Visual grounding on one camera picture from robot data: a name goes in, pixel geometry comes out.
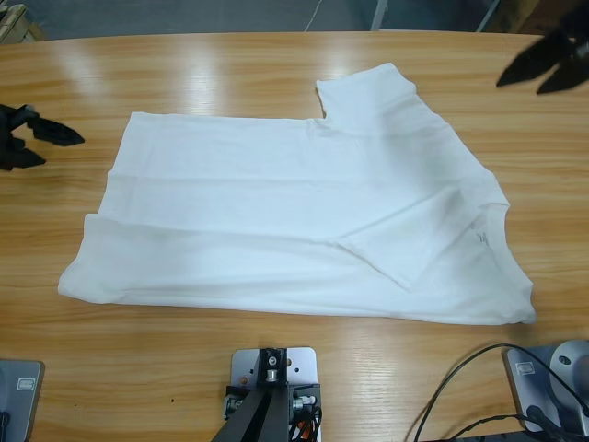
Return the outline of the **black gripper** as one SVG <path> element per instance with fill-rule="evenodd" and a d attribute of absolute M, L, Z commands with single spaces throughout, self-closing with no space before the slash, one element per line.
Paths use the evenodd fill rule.
<path fill-rule="evenodd" d="M 43 157 L 26 148 L 25 142 L 12 134 L 32 119 L 31 130 L 38 140 L 60 146 L 85 142 L 85 138 L 74 129 L 60 122 L 36 117 L 37 112 L 31 105 L 25 104 L 19 108 L 1 105 L 1 170 L 27 169 L 46 163 Z"/>
<path fill-rule="evenodd" d="M 506 87 L 535 79 L 560 62 L 539 86 L 538 95 L 569 90 L 587 81 L 588 2 L 582 1 L 564 14 L 550 36 L 516 55 L 500 75 L 496 86 Z"/>

